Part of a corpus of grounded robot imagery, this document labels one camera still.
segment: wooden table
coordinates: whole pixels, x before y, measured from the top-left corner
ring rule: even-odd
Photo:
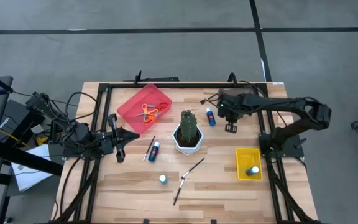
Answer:
[[[85,82],[82,92],[96,97],[98,85],[98,82]],[[267,86],[269,97],[287,96],[284,84],[267,83]],[[172,99],[171,110],[139,139],[125,147],[124,163],[118,164],[115,154],[102,159],[92,223],[141,223],[145,218],[151,223],[210,223],[211,219],[217,219],[218,223],[275,223],[265,161],[262,161],[263,181],[246,182],[237,179],[236,148],[259,147],[257,137],[260,129],[257,115],[240,119],[237,123],[237,134],[227,133],[224,131],[226,122],[217,117],[216,108],[211,107],[217,125],[210,127],[205,112],[206,107],[210,105],[200,105],[200,100],[216,93],[217,89],[161,90]],[[116,113],[117,108],[137,91],[138,88],[113,89],[109,112]],[[101,124],[105,97],[102,98],[96,129],[99,129]],[[77,116],[90,113],[93,109],[94,102],[86,96],[81,96]],[[186,109],[195,114],[204,133],[200,150],[190,156],[176,150],[171,136],[180,122],[180,112]],[[293,122],[290,113],[281,114],[287,124]],[[266,129],[269,130],[265,113],[264,116]],[[276,126],[283,126],[276,113],[273,113],[273,117]],[[79,122],[90,124],[91,119],[83,118]],[[132,131],[120,117],[117,125]],[[160,154],[155,163],[142,161],[154,135],[161,143]],[[180,177],[204,157],[205,160],[187,175],[178,202],[173,206]],[[57,193],[59,203],[63,182],[73,162],[74,159],[65,162]],[[305,168],[295,159],[283,159],[283,163],[290,193],[307,215],[317,219]],[[64,208],[67,208],[78,191],[82,167],[83,161],[80,161],[70,175],[63,202]],[[168,177],[167,185],[162,185],[158,181],[162,174]],[[279,197],[282,215],[286,218],[281,193]],[[85,218],[87,203],[88,196],[85,195],[81,219]]]

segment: paper sheet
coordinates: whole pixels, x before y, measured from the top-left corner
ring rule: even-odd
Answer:
[[[26,151],[27,153],[43,157],[50,161],[49,157],[49,147],[48,145],[44,144],[42,146],[30,149]],[[37,170],[28,168],[23,165],[12,163],[13,172],[15,175],[21,174],[23,172],[36,172]],[[45,180],[46,178],[52,176],[52,174],[48,174],[46,172],[36,172],[33,174],[21,174],[16,176],[17,186],[19,187],[20,191],[25,191],[35,184]]]

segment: red container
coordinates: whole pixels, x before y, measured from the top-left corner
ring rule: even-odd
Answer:
[[[166,103],[168,106],[161,110],[158,116],[148,123],[143,123],[144,116],[136,116],[139,113],[143,113],[142,105],[159,105],[160,103]],[[147,84],[140,91],[138,91],[127,102],[121,105],[117,112],[124,118],[128,124],[134,129],[135,132],[142,134],[149,129],[155,122],[157,122],[170,108],[172,100],[163,94],[155,85]],[[154,108],[147,108],[148,111],[154,110]]]

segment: yellow plastic container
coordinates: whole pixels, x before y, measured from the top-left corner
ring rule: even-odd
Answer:
[[[262,163],[260,162],[259,149],[237,148],[236,160],[237,177],[239,180],[261,181],[263,179]],[[257,166],[259,168],[259,173],[252,176],[247,175],[247,169],[253,166]]]

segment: gray floor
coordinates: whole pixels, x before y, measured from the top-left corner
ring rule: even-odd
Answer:
[[[258,0],[262,27],[358,27],[358,1]],[[248,1],[0,0],[0,29],[252,27]],[[330,128],[309,131],[304,149],[319,219],[358,223],[357,33],[269,33],[273,81],[289,96],[333,109]],[[84,81],[178,76],[180,80],[264,80],[254,33],[0,35],[0,76],[17,91],[66,100]],[[26,98],[12,95],[25,102]],[[12,198],[15,223],[46,222],[58,181]]]

